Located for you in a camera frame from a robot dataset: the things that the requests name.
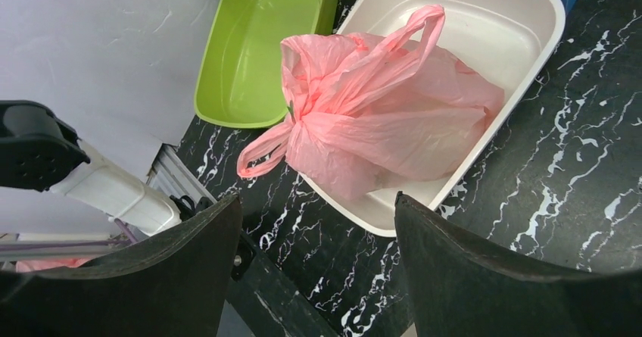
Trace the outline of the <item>pink plastic grocery bag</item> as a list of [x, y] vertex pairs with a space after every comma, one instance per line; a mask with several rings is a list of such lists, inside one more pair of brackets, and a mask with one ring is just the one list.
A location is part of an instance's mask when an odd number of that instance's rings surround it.
[[387, 36], [283, 39], [284, 120], [238, 156], [241, 178], [280, 162], [354, 199], [454, 172], [503, 107], [504, 91], [438, 46], [440, 5]]

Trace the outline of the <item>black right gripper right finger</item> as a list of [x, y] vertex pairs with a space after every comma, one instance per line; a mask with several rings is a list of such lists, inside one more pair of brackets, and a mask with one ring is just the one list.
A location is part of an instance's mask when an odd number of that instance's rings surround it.
[[641, 272], [511, 251], [398, 192], [394, 223], [420, 336], [639, 336]]

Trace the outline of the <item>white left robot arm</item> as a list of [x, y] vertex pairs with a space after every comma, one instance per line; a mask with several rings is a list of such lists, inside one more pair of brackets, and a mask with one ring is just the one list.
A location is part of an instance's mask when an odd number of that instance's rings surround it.
[[1, 102], [1, 185], [59, 194], [153, 236], [193, 213], [105, 158], [46, 106]]

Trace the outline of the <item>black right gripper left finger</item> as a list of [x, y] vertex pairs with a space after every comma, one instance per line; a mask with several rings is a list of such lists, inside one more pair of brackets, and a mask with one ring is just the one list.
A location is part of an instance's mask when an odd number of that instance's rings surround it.
[[81, 267], [1, 274], [3, 336], [214, 336], [242, 227], [237, 195]]

